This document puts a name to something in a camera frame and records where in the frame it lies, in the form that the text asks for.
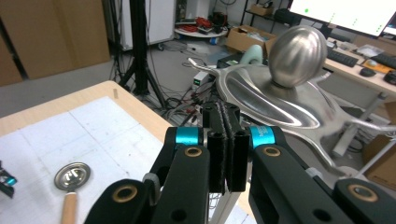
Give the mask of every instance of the shelf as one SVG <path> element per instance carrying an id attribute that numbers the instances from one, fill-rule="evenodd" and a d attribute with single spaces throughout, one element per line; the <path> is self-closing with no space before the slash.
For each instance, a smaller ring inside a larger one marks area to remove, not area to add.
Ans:
<path id="1" fill-rule="evenodd" d="M 276 21 L 274 15 L 263 15 L 262 16 L 262 15 L 254 13 L 254 12 L 251 12 L 250 10 L 245 10 L 245 12 L 246 13 L 250 13 L 250 14 L 255 15 L 255 16 L 258 16 L 258 17 L 265 18 L 266 20 L 269 20 L 269 21 Z"/>
<path id="2" fill-rule="evenodd" d="M 221 33 L 216 34 L 216 33 L 209 33 L 207 35 L 201 34 L 199 32 L 185 32 L 183 30 L 180 29 L 175 29 L 175 32 L 180 34 L 180 35 L 188 35 L 188 36 L 194 36 L 194 37 L 206 37 L 206 38 L 212 38 L 212 37 L 219 37 L 219 36 L 223 36 L 226 35 L 228 33 L 228 30 L 223 30 L 221 31 Z"/>

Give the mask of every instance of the wire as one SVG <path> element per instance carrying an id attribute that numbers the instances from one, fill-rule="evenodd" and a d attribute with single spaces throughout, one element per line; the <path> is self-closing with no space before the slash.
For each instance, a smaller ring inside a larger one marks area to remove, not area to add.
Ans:
<path id="1" fill-rule="evenodd" d="M 230 3 L 230 1 L 224 2 L 224 0 L 220 0 L 220 2 L 221 2 L 222 4 L 224 4 L 224 5 L 226 5 L 226 6 L 231 6 L 231 5 L 233 5 L 233 4 L 236 2 L 236 0 L 233 0 L 231 3 Z"/>
<path id="2" fill-rule="evenodd" d="M 208 84 L 211 84 L 211 85 L 210 85 L 209 87 L 207 87 L 206 89 L 204 89 L 203 91 L 200 91 L 199 93 L 196 93 L 199 89 L 201 89 L 203 86 L 206 86 L 206 85 L 208 85 Z M 207 94 L 209 90 L 212 89 L 213 85 L 215 85 L 215 82 L 207 82 L 206 84 L 204 84 L 204 85 L 198 87 L 198 88 L 195 90 L 195 93 L 193 93 L 193 94 L 191 95 L 191 98 L 190 98 L 190 99 L 186 99 L 186 100 L 182 100 L 182 101 L 185 101 L 185 102 L 187 102 L 187 101 L 193 101 L 193 100 L 196 99 L 197 97 L 202 97 L 203 95 Z"/>
<path id="3" fill-rule="evenodd" d="M 210 27 L 212 27 L 212 22 L 209 21 L 209 20 L 207 20 L 207 19 L 205 19 L 205 18 L 197 17 L 197 18 L 195 19 L 195 21 L 196 21 L 196 23 L 197 23 L 197 26 L 199 26 L 199 27 L 205 27 L 205 28 L 210 28 Z"/>
<path id="4" fill-rule="evenodd" d="M 183 110 L 185 110 L 186 108 L 190 107 L 190 104 L 181 104 L 178 105 L 176 108 L 173 109 L 169 109 L 167 110 L 167 112 L 164 114 L 164 118 L 166 120 L 169 120 L 170 118 L 172 118 L 176 113 L 181 113 L 181 114 L 187 114 L 186 112 L 183 112 Z"/>
<path id="5" fill-rule="evenodd" d="M 149 6 L 148 6 L 148 19 L 146 16 L 146 25 L 148 27 L 148 36 L 149 36 L 149 27 L 151 25 L 151 0 L 149 0 Z"/>
<path id="6" fill-rule="evenodd" d="M 357 141 L 361 146 L 360 147 L 353 147 L 352 145 L 349 145 L 347 150 L 353 153 L 361 153 L 361 151 L 363 150 L 365 144 L 362 140 L 360 140 L 357 137 L 354 137 L 353 140 Z"/>
<path id="7" fill-rule="evenodd" d="M 177 29 L 189 33 L 194 33 L 198 31 L 198 27 L 196 25 L 188 25 L 188 24 L 179 25 Z"/>
<path id="8" fill-rule="evenodd" d="M 166 103 L 169 104 L 169 106 L 171 106 L 170 102 L 176 102 L 177 103 L 176 106 L 181 105 L 181 101 L 177 98 L 170 97 L 170 98 L 166 99 Z"/>
<path id="9" fill-rule="evenodd" d="M 143 102 L 143 103 L 147 102 L 147 103 L 153 105 L 153 106 L 150 106 L 150 107 L 149 107 L 149 108 L 152 109 L 152 110 L 158 110 L 159 112 L 163 111 L 163 108 L 162 108 L 162 107 L 158 107 L 158 106 L 154 105 L 150 100 L 148 100 L 148 99 L 146 98 L 146 95 L 143 95 L 143 97 L 140 99 L 140 101 Z"/>
<path id="10" fill-rule="evenodd" d="M 204 66 L 207 66 L 207 64 L 205 63 L 205 61 L 204 61 L 203 59 L 201 59 L 201 58 L 194 58 L 194 57 L 190 57 L 190 58 L 195 59 L 195 60 L 198 60 L 198 61 L 201 61 L 201 62 L 203 63 Z M 192 65 L 191 65 L 190 63 L 182 63 L 181 65 L 183 65 L 183 66 L 185 66 L 185 67 L 192 67 Z"/>
<path id="11" fill-rule="evenodd" d="M 192 88 L 189 88 L 184 95 L 181 96 L 180 101 L 183 102 L 184 101 L 184 97 L 186 97 L 187 93 L 189 93 L 189 91 L 192 91 Z"/>
<path id="12" fill-rule="evenodd" d="M 170 51 L 178 51 L 179 49 L 186 49 L 186 48 L 187 48 L 187 44 L 186 44 L 186 43 L 181 42 L 181 41 L 174 41 L 174 40 L 171 40 L 171 41 L 165 43 L 164 46 L 165 46 L 164 49 L 170 50 Z M 176 95 L 180 96 L 180 94 L 178 94 L 178 93 L 179 93 L 179 92 L 184 92 L 184 91 L 174 91 L 174 90 L 171 90 L 171 89 L 169 89 L 169 88 L 166 88 L 166 87 L 163 86 L 163 85 L 160 85 L 160 81 L 158 80 L 158 75 L 157 75 L 157 72 L 156 72 L 156 70 L 155 70 L 155 64 L 154 64 L 154 59 L 153 59 L 153 56 L 152 56 L 152 51 L 151 51 L 151 49 L 149 49 L 149 55 L 150 55 L 150 60 L 151 60 L 151 64 L 152 64 L 152 67 L 153 67 L 153 73 L 154 73 L 154 75 L 155 75 L 155 77 L 156 77 L 157 83 L 158 83 L 159 86 L 161 87 L 161 91 L 162 91 L 163 95 L 165 95 L 165 96 L 168 97 L 168 98 L 170 98 L 170 97 L 172 97 L 172 96 L 169 95 L 169 94 L 167 94 L 167 93 L 173 93 L 173 94 L 176 94 Z M 198 61 L 201 61 L 204 65 L 206 65 L 205 61 L 204 61 L 203 59 L 201 59 L 201 58 L 193 57 L 193 59 L 198 60 Z"/>
<path id="13" fill-rule="evenodd" d="M 183 127 L 187 123 L 187 121 L 189 121 L 189 119 L 191 119 L 192 116 L 195 115 L 196 112 L 197 111 L 195 109 L 192 112 L 190 112 L 190 114 L 180 123 L 180 127 Z"/>
<path id="14" fill-rule="evenodd" d="M 118 10 L 119 15 L 116 17 L 116 10 L 115 10 L 115 3 L 110 3 L 114 5 L 110 5 L 111 9 L 111 14 L 113 15 L 112 20 L 114 21 L 113 23 L 113 31 L 114 31 L 114 46 L 115 46 L 115 54 L 114 54 L 114 63 L 110 71 L 109 79 L 112 79 L 114 81 L 117 80 L 117 77 L 122 77 L 125 75 L 126 68 L 124 64 L 124 57 L 123 57 L 123 50 L 121 48 L 122 43 L 121 43 L 121 37 L 123 34 L 123 29 L 122 29 L 122 0 L 120 0 L 120 8 Z M 128 68 L 131 65 L 132 57 L 130 58 L 128 62 Z"/>
<path id="15" fill-rule="evenodd" d="M 149 7 L 149 9 L 148 9 L 148 14 L 151 15 L 151 7 Z M 148 27 L 148 23 L 147 22 L 146 22 L 146 31 L 147 31 L 147 35 L 146 35 L 147 43 L 148 43 L 148 46 L 149 46 L 149 43 L 150 43 L 150 41 L 149 41 L 149 27 Z M 158 79 L 157 71 L 155 69 L 155 64 L 154 64 L 154 59 L 152 57 L 151 48 L 148 48 L 148 51 L 149 51 L 149 56 L 150 56 L 150 59 L 151 59 L 151 65 L 152 65 L 152 69 L 153 69 L 153 73 L 154 73 L 154 78 L 155 78 L 155 81 L 157 82 L 158 88 L 161 90 L 161 94 L 163 94 L 163 95 L 165 95 L 166 97 L 169 98 L 170 96 L 165 93 L 165 91 L 163 90 L 163 86 L 160 85 L 160 80 Z"/>
<path id="16" fill-rule="evenodd" d="M 218 4 L 218 0 L 216 0 L 215 1 L 215 4 L 213 5 L 213 9 L 212 9 L 212 14 L 215 12 L 215 8 L 216 8 L 216 5 Z"/>

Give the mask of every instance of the silver egg-shaped object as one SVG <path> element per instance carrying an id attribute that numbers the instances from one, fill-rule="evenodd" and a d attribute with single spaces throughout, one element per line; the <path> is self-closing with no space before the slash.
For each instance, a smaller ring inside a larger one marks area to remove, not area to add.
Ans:
<path id="1" fill-rule="evenodd" d="M 276 84 L 292 88 L 316 76 L 326 56 L 323 34 L 314 27 L 298 25 L 277 38 L 271 47 L 268 66 Z"/>

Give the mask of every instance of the electronic device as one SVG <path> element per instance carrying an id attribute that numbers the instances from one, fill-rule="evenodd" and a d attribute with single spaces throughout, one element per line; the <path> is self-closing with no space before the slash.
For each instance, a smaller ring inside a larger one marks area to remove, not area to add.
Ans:
<path id="1" fill-rule="evenodd" d="M 373 75 L 375 75 L 375 71 L 373 69 L 364 67 L 359 72 L 359 75 L 363 77 L 372 77 Z"/>
<path id="2" fill-rule="evenodd" d="M 372 66 L 372 67 L 376 67 L 378 65 L 378 63 L 374 60 L 367 60 L 367 64 Z"/>
<path id="3" fill-rule="evenodd" d="M 290 12 L 322 23 L 320 31 L 326 38 L 333 28 L 361 35 L 379 36 L 392 19 L 396 1 L 333 1 L 293 0 Z"/>
<path id="4" fill-rule="evenodd" d="M 272 0 L 268 0 L 268 1 L 266 1 L 264 4 L 261 4 L 261 5 L 262 5 L 263 7 L 265 7 L 265 8 L 268 8 L 268 7 L 271 7 L 272 4 L 273 4 L 273 1 L 272 1 Z"/>
<path id="5" fill-rule="evenodd" d="M 202 88 L 210 79 L 210 75 L 206 72 L 199 72 L 194 77 L 194 81 L 192 82 L 192 90 L 196 93 L 200 93 L 204 91 L 205 88 Z"/>
<path id="6" fill-rule="evenodd" d="M 396 40 L 396 12 L 393 16 L 393 19 L 389 22 L 387 27 L 385 27 L 382 36 L 386 39 L 394 39 Z"/>
<path id="7" fill-rule="evenodd" d="M 396 71 L 389 71 L 384 76 L 384 81 L 396 86 Z"/>
<path id="8" fill-rule="evenodd" d="M 180 19 L 175 22 L 176 25 L 195 25 L 196 23 L 195 19 Z"/>
<path id="9" fill-rule="evenodd" d="M 396 58 L 394 58 L 392 56 L 389 56 L 387 54 L 380 53 L 380 54 L 378 54 L 378 55 L 376 55 L 374 57 L 371 57 L 370 59 L 374 60 L 374 61 L 376 61 L 378 63 L 382 63 L 382 64 L 384 64 L 387 67 L 396 69 Z"/>
<path id="10" fill-rule="evenodd" d="M 203 35 L 208 35 L 210 32 L 212 32 L 213 27 L 206 28 L 204 26 L 198 27 L 198 33 L 203 34 Z"/>
<path id="11" fill-rule="evenodd" d="M 243 54 L 237 53 L 227 56 L 225 58 L 218 59 L 218 63 L 216 64 L 217 68 L 226 68 L 232 65 L 239 64 L 241 61 Z"/>
<path id="12" fill-rule="evenodd" d="M 301 16 L 289 12 L 287 8 L 280 8 L 275 11 L 274 19 L 289 26 L 294 26 L 300 24 Z"/>
<path id="13" fill-rule="evenodd" d="M 13 186 L 17 182 L 17 179 L 2 167 L 2 162 L 0 161 L 0 191 L 12 198 L 15 191 Z"/>
<path id="14" fill-rule="evenodd" d="M 225 26 L 227 24 L 227 15 L 222 12 L 213 12 L 213 16 L 209 17 L 213 25 Z"/>
<path id="15" fill-rule="evenodd" d="M 327 58 L 335 62 L 341 63 L 343 65 L 353 67 L 358 62 L 359 59 L 352 56 L 343 54 L 339 51 L 335 51 L 331 48 L 327 48 Z"/>

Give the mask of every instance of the wooden table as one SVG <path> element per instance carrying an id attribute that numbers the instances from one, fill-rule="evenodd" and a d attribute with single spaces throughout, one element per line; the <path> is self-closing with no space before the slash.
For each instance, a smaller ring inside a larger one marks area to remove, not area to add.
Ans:
<path id="1" fill-rule="evenodd" d="M 12 133 L 29 124 L 61 114 L 78 106 L 85 105 L 90 101 L 104 96 L 110 97 L 129 115 L 140 122 L 147 130 L 163 142 L 166 129 L 171 125 L 113 81 L 106 81 L 82 91 L 76 91 L 46 102 L 42 105 L 37 105 L 3 117 L 0 119 L 0 136 Z"/>
<path id="2" fill-rule="evenodd" d="M 384 74 L 377 73 L 373 77 L 363 77 L 359 75 L 359 71 L 362 69 L 360 65 L 356 64 L 353 67 L 348 67 L 330 59 L 326 59 L 324 67 L 334 71 L 337 75 L 356 81 L 365 87 L 396 97 L 396 86 L 384 81 Z"/>

